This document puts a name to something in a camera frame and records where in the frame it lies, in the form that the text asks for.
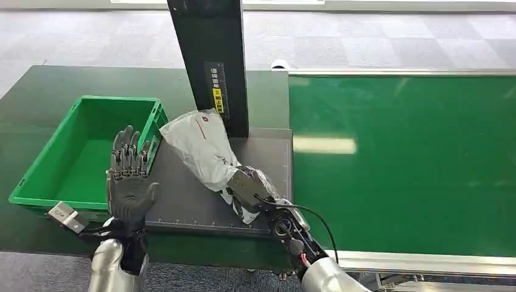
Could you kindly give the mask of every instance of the robotic hand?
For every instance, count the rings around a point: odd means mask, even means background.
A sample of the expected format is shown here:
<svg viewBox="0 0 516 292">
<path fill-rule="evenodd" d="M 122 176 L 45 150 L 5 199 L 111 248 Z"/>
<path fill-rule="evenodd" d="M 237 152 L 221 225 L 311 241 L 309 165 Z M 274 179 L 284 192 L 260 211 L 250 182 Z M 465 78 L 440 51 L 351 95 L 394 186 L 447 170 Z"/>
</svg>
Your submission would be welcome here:
<svg viewBox="0 0 516 292">
<path fill-rule="evenodd" d="M 106 171 L 112 217 L 101 228 L 85 229 L 88 222 L 63 202 L 48 212 L 81 238 L 100 242 L 91 262 L 89 292 L 142 291 L 148 267 L 145 215 L 156 201 L 159 184 L 146 183 L 150 142 L 138 151 L 139 138 L 140 133 L 127 126 L 114 140 L 111 167 Z"/>
<path fill-rule="evenodd" d="M 287 249 L 305 292 L 369 291 L 326 254 L 310 235 L 310 226 L 297 210 L 302 206 L 278 199 L 276 189 L 263 172 L 249 166 L 239 167 L 228 181 L 228 187 L 243 207 L 267 216 L 273 236 Z"/>
</svg>

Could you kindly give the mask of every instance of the black pillar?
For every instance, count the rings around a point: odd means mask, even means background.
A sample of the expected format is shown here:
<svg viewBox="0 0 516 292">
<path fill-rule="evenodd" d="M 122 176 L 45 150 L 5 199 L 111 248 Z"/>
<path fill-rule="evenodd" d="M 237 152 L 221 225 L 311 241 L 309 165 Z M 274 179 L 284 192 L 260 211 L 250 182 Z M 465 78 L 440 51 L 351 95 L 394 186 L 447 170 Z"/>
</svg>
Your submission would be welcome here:
<svg viewBox="0 0 516 292">
<path fill-rule="evenodd" d="M 167 0 L 198 110 L 215 108 L 230 137 L 249 120 L 240 0 Z"/>
</svg>

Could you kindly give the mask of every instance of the black glove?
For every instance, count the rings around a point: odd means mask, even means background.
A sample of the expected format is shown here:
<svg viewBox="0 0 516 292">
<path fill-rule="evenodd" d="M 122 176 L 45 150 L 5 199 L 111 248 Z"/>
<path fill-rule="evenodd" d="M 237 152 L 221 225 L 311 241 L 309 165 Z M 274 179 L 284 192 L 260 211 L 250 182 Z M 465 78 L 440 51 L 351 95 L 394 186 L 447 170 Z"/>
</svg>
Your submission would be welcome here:
<svg viewBox="0 0 516 292">
<path fill-rule="evenodd" d="M 139 138 L 140 132 L 134 132 L 132 126 L 116 135 L 107 171 L 108 210 L 128 231 L 145 228 L 145 215 L 156 203 L 159 186 L 157 182 L 147 182 L 150 141 L 138 151 Z"/>
</svg>

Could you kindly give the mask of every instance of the package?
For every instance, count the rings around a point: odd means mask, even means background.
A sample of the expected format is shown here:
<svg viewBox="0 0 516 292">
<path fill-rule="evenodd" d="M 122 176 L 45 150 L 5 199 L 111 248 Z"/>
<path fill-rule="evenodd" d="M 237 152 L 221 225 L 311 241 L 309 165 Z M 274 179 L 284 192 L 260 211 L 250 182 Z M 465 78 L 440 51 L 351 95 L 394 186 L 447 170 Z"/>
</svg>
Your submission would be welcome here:
<svg viewBox="0 0 516 292">
<path fill-rule="evenodd" d="M 245 224 L 259 213 L 251 213 L 233 200 L 228 181 L 241 166 L 238 162 L 222 118 L 215 109 L 191 111 L 159 129 L 183 163 L 208 189 L 219 193 Z"/>
</svg>

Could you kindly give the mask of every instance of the gray carpet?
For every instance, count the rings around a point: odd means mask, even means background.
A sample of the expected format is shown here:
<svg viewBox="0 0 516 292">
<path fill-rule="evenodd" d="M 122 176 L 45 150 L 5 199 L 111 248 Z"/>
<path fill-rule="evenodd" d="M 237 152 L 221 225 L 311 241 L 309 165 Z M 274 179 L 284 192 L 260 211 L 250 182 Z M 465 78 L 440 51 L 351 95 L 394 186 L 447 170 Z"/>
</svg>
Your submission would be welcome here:
<svg viewBox="0 0 516 292">
<path fill-rule="evenodd" d="M 515 15 L 245 12 L 244 28 L 248 69 L 277 58 L 299 68 L 516 68 Z M 184 67 L 165 11 L 0 12 L 0 40 L 0 98 L 33 64 Z M 0 252 L 2 292 L 86 291 L 88 280 L 88 259 Z M 270 271 L 157 263 L 145 290 L 300 288 Z"/>
<path fill-rule="evenodd" d="M 0 291 L 87 291 L 90 264 L 78 257 L 0 252 Z M 144 291 L 300 290 L 296 278 L 281 281 L 271 271 L 152 263 Z"/>
</svg>

